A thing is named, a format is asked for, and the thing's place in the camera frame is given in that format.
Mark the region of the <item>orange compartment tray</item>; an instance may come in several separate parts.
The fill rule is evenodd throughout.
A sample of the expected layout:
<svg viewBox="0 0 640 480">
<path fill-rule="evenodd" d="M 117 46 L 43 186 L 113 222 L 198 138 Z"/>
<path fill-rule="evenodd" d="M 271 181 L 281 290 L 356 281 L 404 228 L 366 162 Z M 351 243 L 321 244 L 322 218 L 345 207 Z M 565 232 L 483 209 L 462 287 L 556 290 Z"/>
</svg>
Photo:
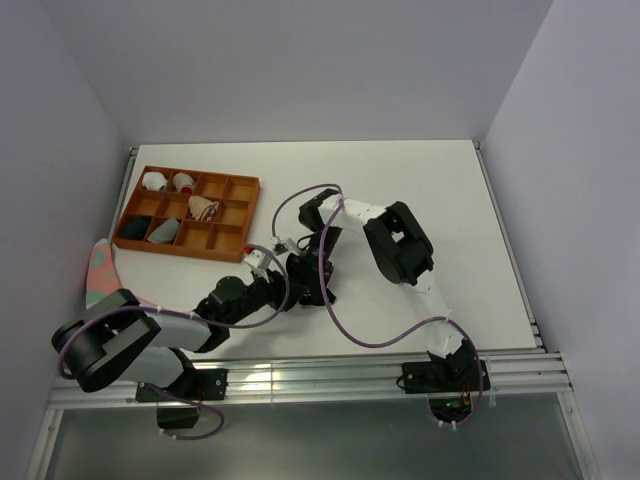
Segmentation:
<svg viewBox="0 0 640 480">
<path fill-rule="evenodd" d="M 256 177 L 147 166 L 112 242 L 133 251 L 238 263 L 259 193 Z"/>
</svg>

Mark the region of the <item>tan maroon purple striped sock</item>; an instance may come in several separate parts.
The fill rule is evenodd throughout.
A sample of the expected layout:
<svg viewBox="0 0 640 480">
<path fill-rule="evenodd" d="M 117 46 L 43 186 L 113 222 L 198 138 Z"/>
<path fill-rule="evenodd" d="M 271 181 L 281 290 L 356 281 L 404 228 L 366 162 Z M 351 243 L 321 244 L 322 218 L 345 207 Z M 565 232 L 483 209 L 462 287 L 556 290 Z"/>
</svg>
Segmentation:
<svg viewBox="0 0 640 480">
<path fill-rule="evenodd" d="M 190 196 L 188 200 L 191 217 L 196 221 L 212 222 L 216 216 L 219 201 L 202 196 Z"/>
</svg>

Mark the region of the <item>black sock white stripes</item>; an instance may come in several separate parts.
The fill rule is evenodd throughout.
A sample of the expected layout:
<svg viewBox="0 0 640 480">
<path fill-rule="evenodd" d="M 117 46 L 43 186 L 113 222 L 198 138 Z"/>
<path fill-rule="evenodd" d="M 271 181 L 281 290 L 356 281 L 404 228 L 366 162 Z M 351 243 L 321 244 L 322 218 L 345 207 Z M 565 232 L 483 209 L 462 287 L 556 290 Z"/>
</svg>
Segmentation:
<svg viewBox="0 0 640 480">
<path fill-rule="evenodd" d="M 335 300 L 336 296 L 327 286 L 322 286 L 318 281 L 315 281 L 306 287 L 305 293 L 298 303 L 301 306 L 323 306 L 326 301 L 332 305 Z"/>
</svg>

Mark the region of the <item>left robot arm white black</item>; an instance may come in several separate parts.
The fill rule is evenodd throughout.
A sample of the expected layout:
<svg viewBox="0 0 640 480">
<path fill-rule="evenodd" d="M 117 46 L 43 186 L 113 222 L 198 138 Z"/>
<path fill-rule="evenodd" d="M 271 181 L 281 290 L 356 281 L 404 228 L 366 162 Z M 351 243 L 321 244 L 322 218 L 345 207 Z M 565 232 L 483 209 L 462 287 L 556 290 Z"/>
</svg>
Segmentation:
<svg viewBox="0 0 640 480">
<path fill-rule="evenodd" d="M 52 336 L 52 346 L 70 378 L 87 393 L 116 380 L 160 388 L 172 399 L 194 400 L 207 391 L 185 353 L 208 353 L 230 338 L 230 329 L 265 306 L 288 311 L 309 293 L 277 271 L 255 274 L 244 283 L 235 276 L 219 280 L 185 318 L 143 306 L 128 289 L 118 289 L 67 322 Z"/>
</svg>

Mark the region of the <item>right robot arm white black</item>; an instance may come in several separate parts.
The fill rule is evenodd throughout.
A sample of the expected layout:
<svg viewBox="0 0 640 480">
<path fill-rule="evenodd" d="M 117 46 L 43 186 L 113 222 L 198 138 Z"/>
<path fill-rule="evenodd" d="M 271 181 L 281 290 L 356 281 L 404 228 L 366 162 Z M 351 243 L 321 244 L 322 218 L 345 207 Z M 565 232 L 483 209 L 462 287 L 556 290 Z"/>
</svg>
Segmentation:
<svg viewBox="0 0 640 480">
<path fill-rule="evenodd" d="M 434 247 L 411 212 L 401 201 L 378 206 L 349 199 L 336 188 L 324 191 L 299 207 L 298 220 L 310 231 L 304 249 L 294 248 L 287 259 L 290 279 L 305 282 L 303 299 L 326 309 L 334 326 L 350 342 L 366 349 L 390 348 L 426 327 L 429 360 L 414 370 L 404 370 L 401 381 L 407 393 L 459 391 L 486 392 L 490 386 L 485 365 L 470 336 L 452 318 L 434 275 Z M 416 287 L 426 281 L 430 317 L 381 342 L 366 342 L 351 334 L 333 309 L 335 295 L 328 282 L 334 271 L 330 255 L 342 232 L 364 237 L 382 276 L 396 286 Z"/>
</svg>

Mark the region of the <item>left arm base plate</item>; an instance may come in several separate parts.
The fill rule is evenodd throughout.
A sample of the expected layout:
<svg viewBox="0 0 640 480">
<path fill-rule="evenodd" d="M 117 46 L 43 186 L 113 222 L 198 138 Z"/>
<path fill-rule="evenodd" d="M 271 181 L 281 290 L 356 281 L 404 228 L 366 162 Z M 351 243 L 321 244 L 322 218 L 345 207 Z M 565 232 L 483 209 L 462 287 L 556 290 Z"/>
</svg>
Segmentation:
<svg viewBox="0 0 640 480">
<path fill-rule="evenodd" d="M 180 440 L 200 440 L 220 432 L 225 426 L 224 414 L 211 401 L 225 399 L 228 370 L 188 369 L 167 387 L 140 382 L 136 389 L 137 403 L 154 403 L 156 423 L 162 433 Z M 218 420 L 207 433 L 190 434 L 205 416 Z"/>
</svg>

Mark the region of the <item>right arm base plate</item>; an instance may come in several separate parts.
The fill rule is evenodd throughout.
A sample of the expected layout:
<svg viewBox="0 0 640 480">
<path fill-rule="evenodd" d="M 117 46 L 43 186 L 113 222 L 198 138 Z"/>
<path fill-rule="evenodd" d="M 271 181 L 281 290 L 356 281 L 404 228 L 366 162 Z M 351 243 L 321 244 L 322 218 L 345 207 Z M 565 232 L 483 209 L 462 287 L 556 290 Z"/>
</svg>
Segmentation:
<svg viewBox="0 0 640 480">
<path fill-rule="evenodd" d="M 438 359 L 405 362 L 396 386 L 407 395 L 426 394 L 431 414 L 443 424 L 459 424 L 474 411 L 473 395 L 491 388 L 484 361 Z"/>
</svg>

